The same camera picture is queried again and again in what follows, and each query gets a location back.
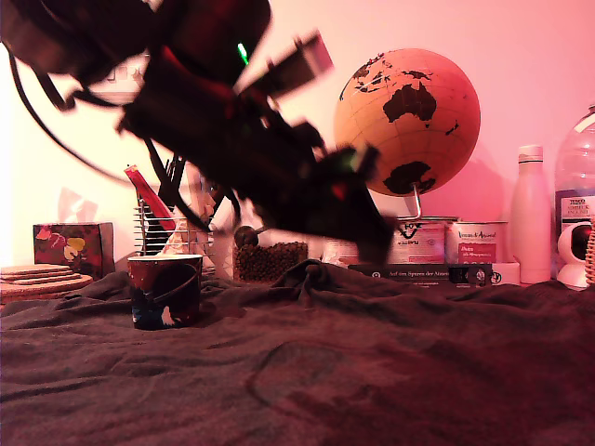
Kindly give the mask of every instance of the coffee beans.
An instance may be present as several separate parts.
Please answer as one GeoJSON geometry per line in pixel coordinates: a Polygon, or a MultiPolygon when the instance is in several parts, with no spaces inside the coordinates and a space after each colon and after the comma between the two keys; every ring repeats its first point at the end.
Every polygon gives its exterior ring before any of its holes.
{"type": "Polygon", "coordinates": [[[305,243],[277,243],[263,248],[245,244],[233,252],[233,278],[243,282],[274,282],[308,258],[305,243]]]}

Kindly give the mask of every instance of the plastic water bottle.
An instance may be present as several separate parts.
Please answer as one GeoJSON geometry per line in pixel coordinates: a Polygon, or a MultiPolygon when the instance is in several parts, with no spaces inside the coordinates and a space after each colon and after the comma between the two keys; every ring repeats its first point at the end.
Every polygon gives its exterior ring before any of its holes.
{"type": "Polygon", "coordinates": [[[556,162],[556,239],[595,216],[595,104],[569,132],[556,162]]]}
{"type": "Polygon", "coordinates": [[[551,277],[551,204],[543,148],[519,148],[519,179],[510,209],[510,251],[521,265],[521,283],[551,277]]]}

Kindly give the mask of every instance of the tin can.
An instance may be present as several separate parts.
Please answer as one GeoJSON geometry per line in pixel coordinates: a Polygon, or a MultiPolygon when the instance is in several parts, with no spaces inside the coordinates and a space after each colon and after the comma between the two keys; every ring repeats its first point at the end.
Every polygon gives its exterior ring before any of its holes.
{"type": "Polygon", "coordinates": [[[507,261],[506,221],[455,221],[446,230],[446,263],[507,261]]]}
{"type": "Polygon", "coordinates": [[[444,263],[446,228],[454,221],[454,216],[425,216],[401,224],[392,239],[387,263],[444,263]]]}

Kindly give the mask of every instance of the globe stand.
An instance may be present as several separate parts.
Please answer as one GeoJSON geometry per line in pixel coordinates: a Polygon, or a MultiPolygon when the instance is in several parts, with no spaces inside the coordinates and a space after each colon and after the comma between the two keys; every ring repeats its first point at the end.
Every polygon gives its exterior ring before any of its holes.
{"type": "Polygon", "coordinates": [[[406,239],[410,237],[405,234],[405,232],[401,229],[401,223],[406,223],[410,221],[418,221],[421,219],[422,212],[421,212],[421,198],[419,195],[419,190],[417,189],[417,184],[412,183],[411,187],[413,188],[413,195],[416,199],[416,213],[411,216],[394,216],[386,218],[395,229],[397,229],[406,239]]]}
{"type": "Polygon", "coordinates": [[[417,184],[412,183],[413,195],[416,199],[416,214],[414,216],[398,216],[397,221],[417,221],[421,218],[421,198],[419,196],[419,190],[417,190],[417,184]]]}

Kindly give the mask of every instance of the cork coaster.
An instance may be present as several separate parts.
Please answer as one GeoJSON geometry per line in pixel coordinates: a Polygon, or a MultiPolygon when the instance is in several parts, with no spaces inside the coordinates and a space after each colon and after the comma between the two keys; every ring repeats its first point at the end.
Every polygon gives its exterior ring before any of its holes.
{"type": "Polygon", "coordinates": [[[2,281],[20,281],[23,279],[37,279],[40,277],[58,277],[58,276],[69,276],[73,274],[70,269],[63,271],[50,271],[50,272],[25,272],[22,274],[5,274],[0,272],[0,280],[2,281]]]}
{"type": "Polygon", "coordinates": [[[38,263],[36,265],[25,265],[20,267],[4,267],[0,269],[0,277],[14,274],[31,274],[31,273],[45,273],[57,271],[71,271],[71,268],[66,265],[49,265],[47,263],[38,263]]]}
{"type": "MultiPolygon", "coordinates": [[[[595,226],[595,218],[591,219],[591,227],[595,226]]],[[[585,255],[585,275],[587,283],[595,283],[595,230],[592,230],[588,236],[587,254],[585,255]]]]}
{"type": "Polygon", "coordinates": [[[60,282],[60,281],[71,281],[72,279],[79,279],[81,275],[77,272],[72,272],[71,274],[60,275],[60,276],[49,276],[49,277],[35,277],[32,279],[5,279],[2,278],[2,282],[4,283],[12,283],[15,285],[36,285],[38,283],[51,283],[51,282],[60,282]]]}
{"type": "Polygon", "coordinates": [[[2,282],[0,283],[0,301],[5,304],[12,300],[23,300],[24,296],[28,296],[28,298],[43,298],[40,297],[40,295],[78,290],[92,282],[93,278],[86,275],[81,275],[78,279],[69,279],[67,281],[36,283],[31,285],[2,282]]]}

